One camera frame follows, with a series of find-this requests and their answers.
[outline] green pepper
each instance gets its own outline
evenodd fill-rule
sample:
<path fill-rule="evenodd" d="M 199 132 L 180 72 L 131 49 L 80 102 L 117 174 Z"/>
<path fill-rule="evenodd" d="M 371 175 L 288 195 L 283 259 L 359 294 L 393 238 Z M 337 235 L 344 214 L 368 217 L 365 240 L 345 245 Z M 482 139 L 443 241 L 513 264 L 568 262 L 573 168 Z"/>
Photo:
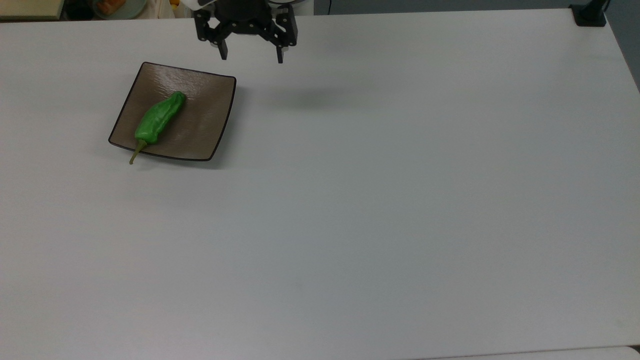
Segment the green pepper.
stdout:
<path fill-rule="evenodd" d="M 140 125 L 136 129 L 134 137 L 138 141 L 138 146 L 129 160 L 133 164 L 133 159 L 138 153 L 150 143 L 157 143 L 158 135 L 162 133 L 169 120 L 180 110 L 186 96 L 180 91 L 176 91 L 169 98 L 151 107 L 142 117 Z"/>

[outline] plate rim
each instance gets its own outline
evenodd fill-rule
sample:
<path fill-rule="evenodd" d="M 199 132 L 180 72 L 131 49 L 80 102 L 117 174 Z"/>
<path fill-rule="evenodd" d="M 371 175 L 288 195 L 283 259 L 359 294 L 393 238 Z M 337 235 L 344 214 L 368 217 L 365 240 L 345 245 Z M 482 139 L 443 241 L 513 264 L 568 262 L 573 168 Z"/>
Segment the plate rim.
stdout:
<path fill-rule="evenodd" d="M 135 15 L 133 15 L 132 17 L 122 17 L 122 18 L 114 18 L 113 16 L 115 15 L 115 13 L 117 13 L 118 11 L 120 11 L 120 9 L 116 10 L 115 13 L 112 13 L 111 15 L 104 15 L 103 13 L 100 13 L 100 10 L 98 10 L 98 8 L 96 7 L 96 4 L 101 1 L 101 0 L 92 0 L 92 10 L 93 13 L 103 19 L 103 20 L 131 20 L 133 18 L 135 18 L 136 16 L 140 15 L 140 13 L 142 12 L 142 10 L 145 9 L 145 5 L 147 4 L 147 0 L 142 0 L 142 6 L 140 7 L 140 10 L 138 10 L 138 12 L 135 13 Z"/>
<path fill-rule="evenodd" d="M 233 108 L 234 98 L 236 96 L 237 78 L 235 76 L 215 74 L 213 72 L 206 72 L 206 71 L 193 70 L 193 69 L 185 69 L 183 67 L 177 67 L 177 66 L 171 66 L 171 65 L 163 65 L 163 64 L 158 64 L 158 63 L 152 63 L 152 62 L 149 62 L 149 61 L 144 61 L 140 65 L 140 68 L 138 69 L 138 73 L 136 74 L 136 78 L 134 79 L 133 84 L 131 85 L 131 88 L 129 89 L 129 93 L 127 94 L 127 97 L 125 98 L 125 101 L 122 104 L 122 108 L 120 109 L 120 113 L 118 114 L 118 118 L 116 119 L 115 124 L 113 124 L 113 129 L 111 130 L 111 134 L 109 134 L 109 139 L 108 139 L 109 143 L 111 145 L 117 146 L 117 147 L 119 147 L 121 149 L 126 149 L 126 150 L 129 150 L 129 151 L 135 151 L 135 149 L 133 149 L 133 148 L 126 147 L 126 146 L 123 146 L 123 145 L 120 145 L 118 143 L 115 143 L 115 142 L 111 141 L 111 138 L 113 137 L 113 133 L 116 131 L 116 127 L 118 126 L 120 118 L 122 117 L 122 113 L 124 112 L 124 108 L 125 108 L 125 106 L 127 106 L 127 102 L 129 101 L 129 98 L 131 96 L 131 92 L 133 91 L 133 88 L 136 86 L 136 82 L 138 82 L 138 78 L 140 77 L 140 73 L 142 72 L 142 68 L 145 66 L 145 64 L 157 65 L 157 66 L 160 66 L 160 67 L 170 67 L 170 68 L 173 68 L 173 69 L 186 70 L 186 71 L 192 71 L 192 72 L 199 72 L 199 73 L 202 73 L 202 74 L 221 76 L 223 78 L 231 78 L 231 79 L 234 80 L 234 88 L 233 88 L 233 90 L 231 90 L 231 100 L 229 101 L 229 109 L 227 110 L 227 116 L 225 117 L 225 123 L 222 125 L 222 130 L 220 131 L 220 136 L 218 137 L 218 141 L 216 142 L 216 146 L 213 147 L 213 151 L 211 151 L 211 155 L 208 158 L 206 158 L 206 159 L 204 159 L 204 158 L 195 158 L 195 159 L 194 158 L 178 158 L 178 157 L 175 157 L 175 156 L 152 154 L 151 152 L 146 152 L 144 150 L 140 151 L 141 154 L 157 156 L 158 158 L 173 159 L 173 160 L 184 160 L 184 161 L 210 161 L 213 158 L 213 155 L 216 153 L 216 150 L 218 150 L 218 146 L 220 145 L 220 141 L 222 141 L 222 135 L 224 134 L 225 129 L 227 128 L 227 122 L 229 121 L 229 116 L 231 115 L 231 108 Z"/>

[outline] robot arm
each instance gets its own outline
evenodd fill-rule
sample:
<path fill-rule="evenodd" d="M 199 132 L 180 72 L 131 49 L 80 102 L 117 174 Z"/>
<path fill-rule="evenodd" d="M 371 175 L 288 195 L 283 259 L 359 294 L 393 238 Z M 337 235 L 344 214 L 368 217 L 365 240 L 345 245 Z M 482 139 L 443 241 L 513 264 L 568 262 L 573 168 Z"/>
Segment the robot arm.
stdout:
<path fill-rule="evenodd" d="M 268 0 L 182 0 L 194 10 L 196 32 L 200 41 L 209 41 L 217 47 L 223 60 L 227 59 L 225 39 L 231 34 L 260 35 L 276 47 L 278 63 L 289 46 L 298 43 L 298 28 L 291 3 L 271 9 Z M 214 29 L 209 27 L 211 12 L 204 9 L 213 4 L 213 15 L 220 22 Z"/>

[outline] brown plate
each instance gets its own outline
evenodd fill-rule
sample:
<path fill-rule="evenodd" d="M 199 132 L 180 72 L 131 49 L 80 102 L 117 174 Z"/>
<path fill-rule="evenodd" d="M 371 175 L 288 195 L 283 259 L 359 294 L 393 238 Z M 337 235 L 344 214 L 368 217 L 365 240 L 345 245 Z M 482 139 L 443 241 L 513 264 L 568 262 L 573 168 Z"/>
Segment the brown plate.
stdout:
<path fill-rule="evenodd" d="M 141 153 L 178 160 L 211 160 L 231 112 L 236 92 L 233 76 L 143 63 L 109 143 L 135 150 L 138 142 L 134 133 L 142 116 L 175 91 L 187 97 L 182 109 L 169 121 L 158 142 Z"/>

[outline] black mount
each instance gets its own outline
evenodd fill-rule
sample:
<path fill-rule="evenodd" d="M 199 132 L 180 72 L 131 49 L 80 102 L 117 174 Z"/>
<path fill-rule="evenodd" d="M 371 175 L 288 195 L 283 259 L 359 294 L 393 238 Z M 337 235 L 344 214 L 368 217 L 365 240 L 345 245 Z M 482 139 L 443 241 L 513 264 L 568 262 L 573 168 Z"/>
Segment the black mount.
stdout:
<path fill-rule="evenodd" d="M 603 27 L 607 24 L 602 6 L 607 0 L 591 0 L 587 5 L 569 5 L 578 26 Z"/>

